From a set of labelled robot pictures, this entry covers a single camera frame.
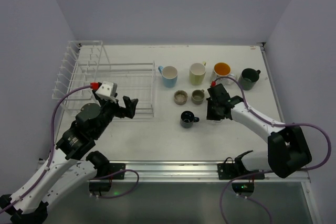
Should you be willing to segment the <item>white patterned orange-inside mug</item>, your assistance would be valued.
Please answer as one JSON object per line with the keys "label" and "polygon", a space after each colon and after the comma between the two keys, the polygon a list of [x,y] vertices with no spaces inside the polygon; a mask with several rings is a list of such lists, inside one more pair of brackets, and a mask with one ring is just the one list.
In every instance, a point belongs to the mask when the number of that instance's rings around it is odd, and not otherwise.
{"label": "white patterned orange-inside mug", "polygon": [[237,80],[237,77],[232,73],[228,64],[219,62],[214,66],[210,83],[215,81],[216,84],[221,83],[223,86],[229,86],[234,83],[234,80]]}

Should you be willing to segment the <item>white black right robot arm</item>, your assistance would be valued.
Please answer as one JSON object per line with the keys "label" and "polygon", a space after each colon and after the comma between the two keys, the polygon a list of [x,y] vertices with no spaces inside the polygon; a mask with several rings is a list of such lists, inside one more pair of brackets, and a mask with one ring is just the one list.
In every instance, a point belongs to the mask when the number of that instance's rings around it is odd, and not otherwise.
{"label": "white black right robot arm", "polygon": [[234,159],[237,174],[244,175],[261,170],[271,170],[280,178],[286,178],[312,161],[307,141],[300,126],[285,126],[253,115],[240,96],[231,97],[220,83],[207,89],[207,120],[229,119],[242,124],[257,134],[267,144],[267,150],[246,151]]}

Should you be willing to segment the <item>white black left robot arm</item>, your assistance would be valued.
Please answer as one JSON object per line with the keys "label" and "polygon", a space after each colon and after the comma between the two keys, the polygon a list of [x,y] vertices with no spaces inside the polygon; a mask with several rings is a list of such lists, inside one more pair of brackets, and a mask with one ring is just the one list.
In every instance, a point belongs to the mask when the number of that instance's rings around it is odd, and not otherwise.
{"label": "white black left robot arm", "polygon": [[109,160],[92,148],[114,117],[135,116],[138,100],[124,96],[121,107],[115,92],[105,95],[93,89],[93,94],[98,103],[81,108],[33,177],[15,193],[1,196],[1,212],[10,215],[11,223],[43,223],[52,204],[85,181],[112,180],[126,172],[112,170]]}

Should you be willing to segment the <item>speckled beige small cup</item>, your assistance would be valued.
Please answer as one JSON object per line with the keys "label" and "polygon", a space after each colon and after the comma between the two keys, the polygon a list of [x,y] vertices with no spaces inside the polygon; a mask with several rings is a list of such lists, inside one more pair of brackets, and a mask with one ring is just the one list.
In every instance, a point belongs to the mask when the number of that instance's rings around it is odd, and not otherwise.
{"label": "speckled beige small cup", "polygon": [[188,100],[188,94],[184,90],[177,90],[174,93],[174,102],[177,105],[184,105]]}

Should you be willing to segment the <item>clear glass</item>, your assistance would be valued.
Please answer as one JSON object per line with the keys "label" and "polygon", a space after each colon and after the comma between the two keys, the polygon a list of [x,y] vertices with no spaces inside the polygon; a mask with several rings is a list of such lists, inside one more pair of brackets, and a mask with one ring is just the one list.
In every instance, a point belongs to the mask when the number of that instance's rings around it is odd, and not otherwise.
{"label": "clear glass", "polygon": [[220,120],[213,120],[212,123],[213,124],[220,124],[223,121],[223,119]]}

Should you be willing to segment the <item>pale yellow mug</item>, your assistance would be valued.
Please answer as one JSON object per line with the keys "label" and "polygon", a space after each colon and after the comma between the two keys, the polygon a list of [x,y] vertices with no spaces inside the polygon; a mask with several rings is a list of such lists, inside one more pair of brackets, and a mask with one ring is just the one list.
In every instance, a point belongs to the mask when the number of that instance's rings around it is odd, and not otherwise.
{"label": "pale yellow mug", "polygon": [[194,86],[201,85],[206,74],[206,62],[194,63],[190,66],[189,80]]}

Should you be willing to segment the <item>light blue mug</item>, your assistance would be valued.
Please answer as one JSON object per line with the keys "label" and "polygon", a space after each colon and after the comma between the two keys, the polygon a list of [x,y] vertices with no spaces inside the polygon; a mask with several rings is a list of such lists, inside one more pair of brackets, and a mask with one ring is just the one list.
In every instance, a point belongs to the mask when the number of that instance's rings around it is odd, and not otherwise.
{"label": "light blue mug", "polygon": [[158,71],[162,76],[163,84],[167,88],[172,88],[176,85],[178,71],[173,66],[158,66]]}

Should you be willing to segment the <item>dark blue mug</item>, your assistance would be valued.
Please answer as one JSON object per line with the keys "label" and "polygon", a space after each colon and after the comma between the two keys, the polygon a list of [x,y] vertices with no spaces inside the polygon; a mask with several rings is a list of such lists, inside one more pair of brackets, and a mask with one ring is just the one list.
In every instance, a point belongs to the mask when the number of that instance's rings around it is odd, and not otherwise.
{"label": "dark blue mug", "polygon": [[199,122],[199,120],[199,117],[195,116],[193,112],[184,111],[181,113],[180,125],[185,129],[189,129],[193,126],[194,123]]}

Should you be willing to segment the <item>dark teal wave mug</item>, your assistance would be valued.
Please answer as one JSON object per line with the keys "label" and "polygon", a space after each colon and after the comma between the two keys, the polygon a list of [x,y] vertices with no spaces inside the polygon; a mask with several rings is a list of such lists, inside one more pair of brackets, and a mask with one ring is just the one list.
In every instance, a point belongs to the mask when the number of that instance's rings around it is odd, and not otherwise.
{"label": "dark teal wave mug", "polygon": [[260,78],[261,71],[246,68],[241,72],[238,82],[243,90],[251,90]]}

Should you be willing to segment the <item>grey small cup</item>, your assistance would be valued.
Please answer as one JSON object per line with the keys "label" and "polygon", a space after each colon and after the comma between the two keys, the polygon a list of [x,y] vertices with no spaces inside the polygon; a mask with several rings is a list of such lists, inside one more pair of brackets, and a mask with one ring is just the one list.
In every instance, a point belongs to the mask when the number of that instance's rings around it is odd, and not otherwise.
{"label": "grey small cup", "polygon": [[205,98],[205,91],[203,89],[201,90],[194,90],[192,92],[191,100],[194,104],[200,105],[203,103]]}

